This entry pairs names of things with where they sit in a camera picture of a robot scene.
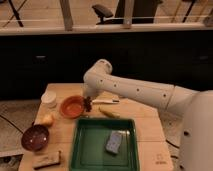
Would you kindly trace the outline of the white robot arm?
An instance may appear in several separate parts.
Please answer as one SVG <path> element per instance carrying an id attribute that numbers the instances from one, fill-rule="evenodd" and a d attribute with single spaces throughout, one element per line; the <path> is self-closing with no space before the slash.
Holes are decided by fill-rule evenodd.
<path id="1" fill-rule="evenodd" d="M 112 75 L 112 65 L 99 59 L 84 76 L 85 97 L 102 91 L 135 100 L 183 117 L 179 171 L 213 171 L 213 90 L 196 91 L 172 84 Z"/>

